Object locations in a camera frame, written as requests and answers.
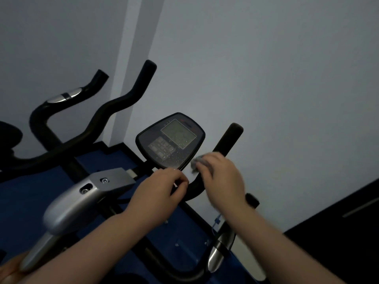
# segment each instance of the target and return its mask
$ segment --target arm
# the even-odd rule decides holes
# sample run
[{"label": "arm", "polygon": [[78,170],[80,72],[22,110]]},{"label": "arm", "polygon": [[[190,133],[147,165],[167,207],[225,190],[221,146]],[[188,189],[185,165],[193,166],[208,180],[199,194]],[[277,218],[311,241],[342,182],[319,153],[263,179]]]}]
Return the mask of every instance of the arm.
[{"label": "arm", "polygon": [[[170,195],[174,182],[181,182]],[[162,224],[184,197],[185,175],[157,170],[135,191],[127,209],[112,216],[78,243],[46,263],[27,284],[98,283],[145,234]]]},{"label": "arm", "polygon": [[272,283],[344,283],[246,203],[243,179],[230,160],[218,152],[203,158],[214,170],[212,177],[206,166],[196,164],[209,200],[254,253]]}]

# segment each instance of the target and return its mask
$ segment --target forearm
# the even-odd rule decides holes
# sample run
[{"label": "forearm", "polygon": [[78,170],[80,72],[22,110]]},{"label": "forearm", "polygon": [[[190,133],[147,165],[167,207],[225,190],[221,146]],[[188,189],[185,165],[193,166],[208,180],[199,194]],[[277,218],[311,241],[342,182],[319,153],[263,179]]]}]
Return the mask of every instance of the forearm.
[{"label": "forearm", "polygon": [[272,283],[344,283],[248,205],[227,212],[225,218],[251,249]]},{"label": "forearm", "polygon": [[42,266],[26,283],[98,283],[146,233],[127,213],[115,215]]}]

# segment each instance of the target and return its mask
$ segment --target blue floor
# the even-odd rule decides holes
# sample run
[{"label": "blue floor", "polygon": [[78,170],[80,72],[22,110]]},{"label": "blue floor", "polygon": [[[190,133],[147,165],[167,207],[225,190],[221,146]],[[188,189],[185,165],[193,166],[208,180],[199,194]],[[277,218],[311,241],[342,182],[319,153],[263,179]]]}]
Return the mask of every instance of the blue floor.
[{"label": "blue floor", "polygon": [[[136,166],[121,151],[108,155],[94,151],[78,157],[78,160],[90,173]],[[4,262],[30,249],[45,233],[42,216],[46,207],[72,185],[73,182],[60,167],[0,183],[0,249],[8,253]],[[136,186],[123,197],[132,196]],[[99,216],[86,229],[79,231],[79,237],[88,234],[102,221]],[[210,241],[206,233],[179,207],[168,224],[154,229],[148,238],[175,268],[182,271],[196,266],[206,249],[206,243]],[[127,253],[115,270],[116,274],[131,272],[143,276],[151,284],[160,283],[133,252]],[[244,268],[232,255],[208,283],[245,283],[244,275]]]}]

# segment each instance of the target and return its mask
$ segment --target exercise bike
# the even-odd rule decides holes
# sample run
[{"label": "exercise bike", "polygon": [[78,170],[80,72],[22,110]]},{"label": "exercise bike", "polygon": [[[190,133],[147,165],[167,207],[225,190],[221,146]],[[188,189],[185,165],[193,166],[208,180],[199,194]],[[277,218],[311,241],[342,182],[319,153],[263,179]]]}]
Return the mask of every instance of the exercise bike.
[{"label": "exercise bike", "polygon": [[[0,151],[0,169],[12,177],[42,172],[60,165],[75,185],[56,198],[46,209],[43,222],[46,233],[22,259],[19,272],[30,273],[72,246],[79,239],[76,232],[101,214],[109,218],[123,210],[118,200],[132,188],[136,180],[150,175],[152,169],[174,167],[182,170],[194,157],[205,138],[204,130],[191,118],[172,114],[157,121],[136,136],[136,144],[147,159],[142,165],[125,171],[122,168],[89,174],[73,155],[92,144],[102,133],[109,117],[135,104],[145,93],[157,66],[147,60],[129,93],[103,104],[94,114],[83,133],[62,143],[47,126],[48,119],[99,92],[108,79],[98,70],[91,82],[81,88],[55,96],[37,107],[31,114],[29,125],[35,137],[47,150],[30,159],[14,156],[12,148],[22,139],[16,127],[0,123],[4,148]],[[232,123],[213,151],[224,156],[234,146],[243,128]],[[191,200],[204,191],[201,176],[189,184],[182,201]],[[247,194],[246,201],[254,208],[259,202]],[[142,238],[132,251],[147,269],[162,283],[205,283],[216,272],[230,253],[235,233],[225,222],[215,234],[196,267],[191,271],[175,269],[153,246],[147,237]]]}]

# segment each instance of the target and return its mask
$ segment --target person's right arm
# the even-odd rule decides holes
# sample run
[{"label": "person's right arm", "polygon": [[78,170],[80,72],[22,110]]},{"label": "person's right arm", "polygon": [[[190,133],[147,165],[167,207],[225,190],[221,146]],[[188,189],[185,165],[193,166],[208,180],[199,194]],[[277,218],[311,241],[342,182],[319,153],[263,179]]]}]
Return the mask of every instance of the person's right arm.
[{"label": "person's right arm", "polygon": [[253,252],[273,284],[344,283],[266,222],[245,201],[244,183],[233,162],[218,152],[203,156],[213,167],[197,162],[212,205]]}]

